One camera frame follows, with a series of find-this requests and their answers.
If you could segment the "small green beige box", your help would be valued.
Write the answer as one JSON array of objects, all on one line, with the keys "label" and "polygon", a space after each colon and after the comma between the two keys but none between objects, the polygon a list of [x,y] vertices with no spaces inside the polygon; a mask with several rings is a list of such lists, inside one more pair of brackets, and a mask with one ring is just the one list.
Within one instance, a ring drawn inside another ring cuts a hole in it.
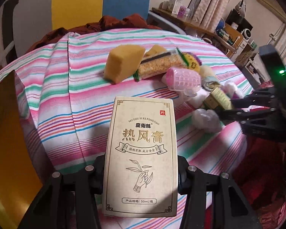
[{"label": "small green beige box", "polygon": [[214,88],[204,99],[203,105],[207,109],[223,111],[233,109],[230,98],[218,87]]}]

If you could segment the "clear plastic bag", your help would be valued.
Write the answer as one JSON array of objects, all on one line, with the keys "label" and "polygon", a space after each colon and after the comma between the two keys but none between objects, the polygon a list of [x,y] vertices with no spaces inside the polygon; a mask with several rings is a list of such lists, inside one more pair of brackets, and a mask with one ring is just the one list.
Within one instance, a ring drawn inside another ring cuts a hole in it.
[{"label": "clear plastic bag", "polygon": [[207,133],[218,133],[222,125],[214,110],[196,109],[192,112],[192,124]]}]

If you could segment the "cream towel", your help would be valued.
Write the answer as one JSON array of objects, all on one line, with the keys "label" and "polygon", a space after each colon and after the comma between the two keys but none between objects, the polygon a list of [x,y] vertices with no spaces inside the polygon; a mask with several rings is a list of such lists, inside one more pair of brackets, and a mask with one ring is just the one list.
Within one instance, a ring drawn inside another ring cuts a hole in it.
[{"label": "cream towel", "polygon": [[214,88],[221,86],[211,67],[202,65],[199,74],[201,76],[201,85],[206,91],[211,92]]}]

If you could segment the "pink mesh plastic item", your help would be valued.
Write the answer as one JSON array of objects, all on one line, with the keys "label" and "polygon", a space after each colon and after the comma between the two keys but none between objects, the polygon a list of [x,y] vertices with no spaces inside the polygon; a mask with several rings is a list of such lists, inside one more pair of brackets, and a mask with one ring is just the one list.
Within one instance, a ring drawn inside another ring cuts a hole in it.
[{"label": "pink mesh plastic item", "polygon": [[162,77],[162,81],[170,90],[185,92],[189,96],[201,90],[201,77],[191,69],[170,67]]}]

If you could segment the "beige ointment box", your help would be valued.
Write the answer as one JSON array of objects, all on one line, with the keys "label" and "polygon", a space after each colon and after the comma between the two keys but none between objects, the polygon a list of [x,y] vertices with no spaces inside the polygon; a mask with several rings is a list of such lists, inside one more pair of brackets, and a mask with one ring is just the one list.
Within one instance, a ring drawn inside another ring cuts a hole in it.
[{"label": "beige ointment box", "polygon": [[105,154],[103,213],[128,218],[174,217],[177,187],[173,101],[117,97]]}]

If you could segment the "cracker snack pack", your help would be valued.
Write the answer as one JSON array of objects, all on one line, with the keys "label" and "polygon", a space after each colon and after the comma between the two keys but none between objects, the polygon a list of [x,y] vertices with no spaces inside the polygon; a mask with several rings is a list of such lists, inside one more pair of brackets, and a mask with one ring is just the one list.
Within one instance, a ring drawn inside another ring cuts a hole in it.
[{"label": "cracker snack pack", "polygon": [[182,58],[181,52],[176,48],[154,56],[145,57],[137,71],[133,74],[135,81],[147,79],[159,74],[164,74],[170,67],[187,67],[186,61]]}]

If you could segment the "thick yellow sponge block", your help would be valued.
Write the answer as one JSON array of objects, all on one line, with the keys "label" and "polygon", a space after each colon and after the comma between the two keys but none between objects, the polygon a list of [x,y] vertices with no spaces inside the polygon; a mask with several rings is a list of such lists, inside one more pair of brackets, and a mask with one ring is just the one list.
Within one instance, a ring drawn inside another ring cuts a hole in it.
[{"label": "thick yellow sponge block", "polygon": [[133,44],[120,45],[108,55],[104,78],[117,84],[132,76],[139,68],[146,49]]}]

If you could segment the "red fabric at right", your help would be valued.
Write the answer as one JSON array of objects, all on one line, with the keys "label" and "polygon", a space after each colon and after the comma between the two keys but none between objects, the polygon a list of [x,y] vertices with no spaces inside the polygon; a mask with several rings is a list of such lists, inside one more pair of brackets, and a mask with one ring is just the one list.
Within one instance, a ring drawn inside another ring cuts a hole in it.
[{"label": "red fabric at right", "polygon": [[232,177],[263,228],[280,228],[286,220],[286,142],[247,136],[244,159]]}]

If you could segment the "gold metal tray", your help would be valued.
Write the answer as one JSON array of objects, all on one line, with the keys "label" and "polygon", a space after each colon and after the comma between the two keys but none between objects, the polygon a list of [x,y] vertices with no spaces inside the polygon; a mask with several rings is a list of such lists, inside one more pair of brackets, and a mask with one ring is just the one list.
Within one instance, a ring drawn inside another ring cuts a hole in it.
[{"label": "gold metal tray", "polygon": [[40,191],[20,124],[15,72],[0,81],[0,226],[17,228]]}]

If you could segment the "wooden desk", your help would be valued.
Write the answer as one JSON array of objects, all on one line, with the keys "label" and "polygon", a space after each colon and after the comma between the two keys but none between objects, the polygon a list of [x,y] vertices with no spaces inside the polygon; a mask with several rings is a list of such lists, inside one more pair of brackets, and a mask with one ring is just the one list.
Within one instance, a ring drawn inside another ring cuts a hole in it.
[{"label": "wooden desk", "polygon": [[230,45],[228,42],[226,42],[223,38],[221,38],[215,31],[208,30],[206,27],[199,26],[199,24],[192,24],[188,19],[184,18],[178,18],[176,15],[172,15],[171,13],[167,12],[166,10],[159,9],[152,7],[151,12],[154,12],[155,14],[163,17],[164,19],[172,22],[176,26],[178,26],[181,29],[191,29],[195,30],[200,33],[208,34],[214,38],[216,38],[223,46],[225,46],[227,49],[229,49],[232,53],[237,52],[237,48],[233,45]]}]

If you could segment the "beige patterned curtain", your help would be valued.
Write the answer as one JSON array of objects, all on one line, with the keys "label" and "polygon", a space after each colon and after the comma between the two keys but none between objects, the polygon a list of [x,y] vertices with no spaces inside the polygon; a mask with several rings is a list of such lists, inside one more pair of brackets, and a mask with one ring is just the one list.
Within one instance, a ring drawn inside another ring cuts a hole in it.
[{"label": "beige patterned curtain", "polygon": [[215,31],[229,0],[191,0],[190,21],[209,31]]}]

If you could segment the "striped pink green bedsheet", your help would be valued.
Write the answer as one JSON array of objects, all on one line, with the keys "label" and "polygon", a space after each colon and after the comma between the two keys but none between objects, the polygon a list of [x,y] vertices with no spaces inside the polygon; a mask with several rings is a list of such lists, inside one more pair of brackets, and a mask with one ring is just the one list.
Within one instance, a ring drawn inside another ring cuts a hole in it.
[{"label": "striped pink green bedsheet", "polygon": [[104,154],[115,97],[170,99],[174,102],[178,155],[205,173],[231,173],[244,158],[246,137],[237,122],[220,133],[192,125],[193,107],[170,91],[160,77],[119,84],[104,79],[112,49],[155,45],[196,55],[221,84],[233,81],[244,94],[252,91],[245,76],[219,49],[190,35],[163,30],[114,29],[79,35],[68,33],[14,60],[0,70],[0,81],[15,72],[20,124],[35,171],[42,181],[54,171],[75,173]]}]

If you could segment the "grey chair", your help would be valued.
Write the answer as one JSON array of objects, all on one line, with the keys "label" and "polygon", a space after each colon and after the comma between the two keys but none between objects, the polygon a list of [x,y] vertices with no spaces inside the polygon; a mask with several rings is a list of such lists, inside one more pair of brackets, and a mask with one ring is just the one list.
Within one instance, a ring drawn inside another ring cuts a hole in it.
[{"label": "grey chair", "polygon": [[176,24],[173,24],[164,17],[161,17],[160,15],[157,15],[151,11],[148,12],[147,23],[160,27],[162,30],[165,31],[171,31],[180,35],[186,35],[186,32],[180,27],[178,27]]}]

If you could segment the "white carton on desk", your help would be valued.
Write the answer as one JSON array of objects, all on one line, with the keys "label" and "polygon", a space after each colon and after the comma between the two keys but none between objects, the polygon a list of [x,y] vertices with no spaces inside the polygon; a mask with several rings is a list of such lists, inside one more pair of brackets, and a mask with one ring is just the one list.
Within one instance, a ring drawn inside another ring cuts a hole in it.
[{"label": "white carton on desk", "polygon": [[168,10],[172,15],[177,15],[181,7],[182,0],[169,0]]}]

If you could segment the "rust red blanket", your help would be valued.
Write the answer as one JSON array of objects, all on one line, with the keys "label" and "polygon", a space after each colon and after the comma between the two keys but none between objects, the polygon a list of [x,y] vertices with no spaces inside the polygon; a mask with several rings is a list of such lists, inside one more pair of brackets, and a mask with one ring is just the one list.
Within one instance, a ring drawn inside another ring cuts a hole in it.
[{"label": "rust red blanket", "polygon": [[74,27],[69,30],[60,27],[47,33],[40,41],[34,43],[26,53],[29,53],[35,49],[41,48],[48,44],[57,43],[67,33],[78,33],[79,35],[85,35],[90,33],[98,33],[107,30],[121,29],[121,28],[143,28],[152,30],[161,30],[160,27],[150,25],[139,14],[132,14],[128,17],[119,20],[109,15],[103,16],[99,22],[87,23],[82,26]]}]

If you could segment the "tricolour headboard cushion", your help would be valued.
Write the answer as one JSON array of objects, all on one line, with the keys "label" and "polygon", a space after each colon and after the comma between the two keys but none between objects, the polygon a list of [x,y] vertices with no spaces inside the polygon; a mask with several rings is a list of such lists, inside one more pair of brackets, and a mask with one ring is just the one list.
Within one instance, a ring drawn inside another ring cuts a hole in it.
[{"label": "tricolour headboard cushion", "polygon": [[17,56],[58,28],[97,22],[104,15],[147,18],[150,0],[19,0],[13,10],[13,39]]}]

